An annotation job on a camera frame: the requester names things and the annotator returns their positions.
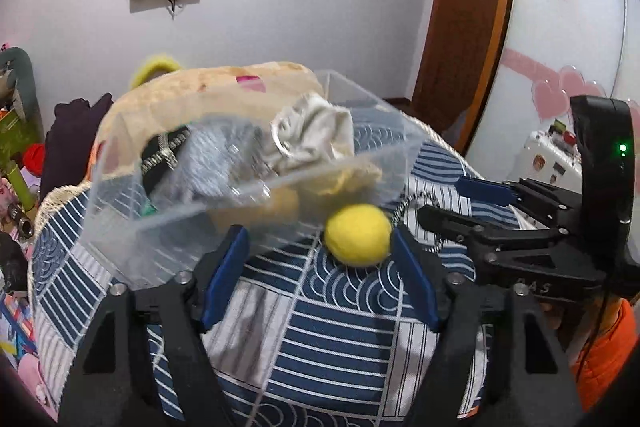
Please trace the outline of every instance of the orange jacket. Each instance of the orange jacket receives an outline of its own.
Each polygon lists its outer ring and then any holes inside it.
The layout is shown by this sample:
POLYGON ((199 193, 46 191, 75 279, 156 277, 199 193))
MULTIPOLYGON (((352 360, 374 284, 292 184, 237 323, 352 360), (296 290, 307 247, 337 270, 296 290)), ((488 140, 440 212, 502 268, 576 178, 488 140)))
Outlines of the orange jacket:
MULTIPOLYGON (((604 335, 601 335, 591 347, 584 362, 578 393, 584 410, 590 409, 607 390, 611 382, 626 362, 626 358, 636 345, 636 318, 631 304, 622 300, 618 320, 604 335)), ((572 367, 574 375, 582 357, 572 367)))

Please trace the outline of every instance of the wooden door frame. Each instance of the wooden door frame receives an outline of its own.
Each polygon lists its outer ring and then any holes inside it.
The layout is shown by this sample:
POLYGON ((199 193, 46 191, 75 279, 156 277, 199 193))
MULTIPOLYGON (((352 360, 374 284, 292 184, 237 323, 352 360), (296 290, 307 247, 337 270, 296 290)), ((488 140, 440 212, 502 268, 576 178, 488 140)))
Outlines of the wooden door frame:
POLYGON ((500 65, 500 57, 502 56, 502 47, 504 45, 504 38, 507 35, 507 28, 509 26, 509 18, 511 15, 511 5, 513 0, 498 0, 498 6, 495 10, 494 27, 491 31, 491 38, 489 40, 489 47, 486 52, 486 58, 484 59, 484 65, 482 66, 482 72, 480 73, 480 81, 476 88, 473 102, 466 113, 465 124, 463 125, 460 133, 460 138, 455 145, 455 149, 461 154, 466 154, 471 145, 484 106, 486 105, 489 93, 494 84, 495 74, 500 65))
MULTIPOLYGON (((424 43, 424 52, 422 54, 422 61, 420 63, 420 69, 418 70, 418 79, 415 85, 414 94, 412 96, 411 108, 415 114, 420 114, 420 108, 418 107, 420 95, 424 88, 424 80, 421 81, 424 68, 429 62, 431 55, 433 54, 433 40, 436 38, 434 30, 434 17, 440 8, 441 0, 433 0, 433 6, 431 7, 431 17, 429 23, 429 29, 427 31, 427 38, 424 43)), ((489 47, 487 49, 484 64, 482 65, 482 71, 478 82, 478 87, 474 94, 474 99, 467 109, 465 123, 460 133, 460 138, 455 144, 455 149, 461 154, 465 154, 468 150, 471 140, 476 132, 480 118, 486 101, 489 97, 491 87, 493 85, 495 73, 500 63, 500 56, 502 55, 502 46, 504 44, 504 38, 507 33, 507 27, 509 25, 509 15, 511 13, 511 4, 513 0, 498 0, 496 13, 494 17, 494 24, 491 31, 491 37, 489 40, 489 47)))

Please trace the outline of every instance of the blue striped bedsheet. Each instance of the blue striped bedsheet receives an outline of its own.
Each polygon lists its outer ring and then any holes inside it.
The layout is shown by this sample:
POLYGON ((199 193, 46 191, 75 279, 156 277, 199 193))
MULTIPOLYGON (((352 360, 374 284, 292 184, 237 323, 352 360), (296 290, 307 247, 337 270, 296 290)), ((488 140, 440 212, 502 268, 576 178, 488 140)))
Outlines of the blue striped bedsheet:
MULTIPOLYGON (((465 166, 425 142, 407 178, 408 193, 430 190, 444 208, 517 227, 504 208, 460 197, 465 166)), ((82 334, 113 282, 78 244, 87 192, 53 215, 33 255, 36 343, 57 406, 82 334)), ((388 210, 393 209, 390 203, 388 210)), ((415 237, 432 243, 405 215, 415 237)), ((475 277, 466 249, 446 243, 444 266, 475 277)), ((478 405, 491 331, 478 332, 461 416, 478 405)), ((150 357, 164 411, 182 417, 162 351, 162 328, 148 328, 150 357)), ((295 243, 246 263, 223 320, 202 341, 238 425, 398 425, 406 415, 437 335, 420 323, 393 261, 354 269, 337 263, 309 227, 295 243)))

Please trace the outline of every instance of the plush toy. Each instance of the plush toy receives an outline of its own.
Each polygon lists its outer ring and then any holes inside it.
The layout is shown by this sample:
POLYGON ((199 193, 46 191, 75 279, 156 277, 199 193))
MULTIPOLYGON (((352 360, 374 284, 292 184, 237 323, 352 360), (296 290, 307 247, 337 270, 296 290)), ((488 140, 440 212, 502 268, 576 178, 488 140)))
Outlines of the plush toy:
POLYGON ((18 118, 28 121, 38 107, 36 85, 29 55, 20 48, 0 52, 0 93, 12 96, 18 118))
POLYGON ((327 219, 324 243, 333 256, 347 266, 362 268, 378 264, 389 253, 391 223, 372 204, 345 206, 327 219))
POLYGON ((142 67, 136 71, 133 80, 131 81, 131 89, 141 86, 145 82, 150 81, 156 76, 160 76, 165 73, 173 73, 180 69, 180 64, 166 55, 156 55, 146 61, 142 67))

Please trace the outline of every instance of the wooden door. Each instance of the wooden door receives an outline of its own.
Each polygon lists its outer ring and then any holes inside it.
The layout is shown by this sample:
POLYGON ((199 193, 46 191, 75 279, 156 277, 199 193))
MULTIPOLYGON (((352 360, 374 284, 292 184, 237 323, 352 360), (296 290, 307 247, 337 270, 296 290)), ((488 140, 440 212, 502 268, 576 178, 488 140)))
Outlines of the wooden door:
POLYGON ((434 0, 412 109, 438 133, 472 105, 498 0, 434 0))

